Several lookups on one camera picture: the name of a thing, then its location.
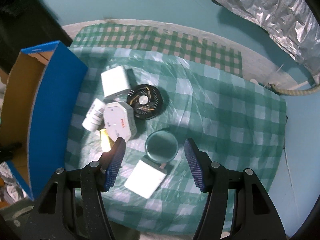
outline screw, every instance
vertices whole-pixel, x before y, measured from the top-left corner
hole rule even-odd
[[[212,163],[211,163],[211,167],[213,167],[213,168],[218,168],[218,167],[220,167],[220,164],[217,163],[217,162],[212,162]]]
[[[56,173],[57,174],[61,174],[61,173],[63,173],[64,172],[64,168],[57,168],[56,169]]]
[[[99,166],[99,162],[98,161],[90,162],[90,166],[93,167],[93,168],[98,167]]]
[[[248,175],[252,175],[253,174],[253,170],[245,169],[245,173],[248,174]]]

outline yellow object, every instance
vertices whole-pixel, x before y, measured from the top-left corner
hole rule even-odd
[[[102,151],[104,153],[110,151],[111,148],[113,147],[113,145],[115,144],[115,142],[113,140],[111,140],[106,129],[100,130],[100,137],[101,137]]]

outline cooling fan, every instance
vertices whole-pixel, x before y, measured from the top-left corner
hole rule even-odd
[[[149,120],[160,114],[163,100],[157,88],[142,84],[130,90],[127,103],[133,108],[135,117]]]

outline aluminum foil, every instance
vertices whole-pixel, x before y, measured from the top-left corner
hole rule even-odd
[[[320,27],[305,0],[215,0],[262,28],[319,84]]]

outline black cloth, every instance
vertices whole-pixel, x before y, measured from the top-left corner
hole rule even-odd
[[[0,0],[0,68],[9,73],[21,49],[72,39],[38,0]]]

